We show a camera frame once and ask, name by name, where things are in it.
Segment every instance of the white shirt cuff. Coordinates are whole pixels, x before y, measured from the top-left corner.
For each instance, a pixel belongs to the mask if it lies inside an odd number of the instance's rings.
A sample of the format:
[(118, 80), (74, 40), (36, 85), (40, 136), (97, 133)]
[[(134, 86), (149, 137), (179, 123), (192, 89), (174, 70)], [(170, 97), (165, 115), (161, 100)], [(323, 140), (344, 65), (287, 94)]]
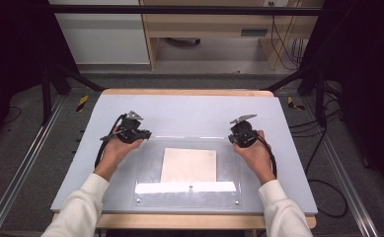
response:
[(287, 198), (279, 180), (272, 180), (263, 184), (262, 187), (259, 188), (259, 196), (262, 199), (264, 206), (268, 206), (278, 200)]
[(88, 176), (80, 190), (87, 194), (92, 194), (99, 199), (103, 199), (103, 195), (109, 185), (110, 183), (103, 177), (92, 173)]

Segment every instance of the white tabletop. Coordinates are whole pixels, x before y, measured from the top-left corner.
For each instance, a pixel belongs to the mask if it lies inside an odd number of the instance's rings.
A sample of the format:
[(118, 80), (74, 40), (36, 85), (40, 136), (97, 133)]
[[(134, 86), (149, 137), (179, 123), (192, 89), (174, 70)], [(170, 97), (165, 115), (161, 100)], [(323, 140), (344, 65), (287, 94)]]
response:
[[(129, 111), (135, 111), (144, 118), (140, 129), (152, 131), (150, 141), (145, 141), (143, 147), (151, 145), (155, 136), (222, 137), (225, 142), (229, 142), (227, 136), (231, 133), (232, 126), (229, 122), (243, 115), (256, 114), (257, 116), (249, 119), (249, 122), (253, 128), (265, 132), (276, 159), (277, 178), (287, 195), (301, 206), (305, 214), (317, 213), (278, 98), (182, 95), (103, 94), (95, 105), (78, 151), (51, 209), (59, 210), (66, 197), (79, 189), (87, 176), (93, 172), (101, 145), (100, 137), (109, 133), (118, 116)], [(229, 150), (224, 152), (233, 153), (232, 145), (225, 149)], [(134, 159), (138, 154), (141, 152), (131, 152), (119, 165), (105, 194), (103, 212), (263, 212), (263, 204), (257, 192), (260, 187), (259, 181), (241, 159), (238, 159), (242, 199), (240, 208), (137, 206), (133, 200), (136, 185), (133, 177), (140, 167)]]

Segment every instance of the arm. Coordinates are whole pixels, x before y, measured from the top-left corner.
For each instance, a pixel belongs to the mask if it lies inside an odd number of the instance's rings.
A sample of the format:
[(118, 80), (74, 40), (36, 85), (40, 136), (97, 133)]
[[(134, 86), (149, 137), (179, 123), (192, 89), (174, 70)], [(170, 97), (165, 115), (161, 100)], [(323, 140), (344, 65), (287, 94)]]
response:
[(103, 196), (117, 165), (142, 141), (125, 144), (116, 137), (111, 138), (94, 173), (90, 174), (80, 190), (68, 196), (58, 217), (42, 236), (93, 236), (102, 212)]
[[(265, 137), (261, 130), (258, 134)], [(237, 144), (233, 146), (234, 151), (244, 158), (262, 185), (259, 195), (265, 207), (268, 236), (312, 236), (299, 205), (287, 197), (272, 173), (269, 153), (262, 143), (256, 141), (248, 148), (241, 148)]]

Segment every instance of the cardboard square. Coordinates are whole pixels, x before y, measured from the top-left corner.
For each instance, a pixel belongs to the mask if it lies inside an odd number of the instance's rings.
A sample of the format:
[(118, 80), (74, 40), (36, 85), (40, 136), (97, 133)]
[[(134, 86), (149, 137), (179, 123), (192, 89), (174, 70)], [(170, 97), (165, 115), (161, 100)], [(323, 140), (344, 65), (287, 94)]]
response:
[(166, 148), (161, 183), (216, 182), (216, 151)]

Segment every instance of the person's hand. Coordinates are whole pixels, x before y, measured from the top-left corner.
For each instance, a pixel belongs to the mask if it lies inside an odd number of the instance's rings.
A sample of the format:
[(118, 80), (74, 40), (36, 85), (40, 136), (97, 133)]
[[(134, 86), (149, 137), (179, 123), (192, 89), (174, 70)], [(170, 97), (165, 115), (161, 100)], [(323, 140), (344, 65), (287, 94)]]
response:
[[(262, 138), (265, 138), (265, 133), (262, 130), (258, 130), (257, 133)], [(261, 185), (268, 181), (275, 180), (275, 176), (271, 170), (269, 152), (260, 141), (256, 141), (247, 148), (241, 148), (235, 143), (233, 146), (234, 151), (244, 158), (248, 167), (257, 175)]]
[(103, 157), (94, 173), (109, 181), (117, 169), (117, 165), (133, 149), (138, 148), (143, 139), (135, 140), (131, 144), (122, 142), (116, 136), (113, 136), (103, 151)]

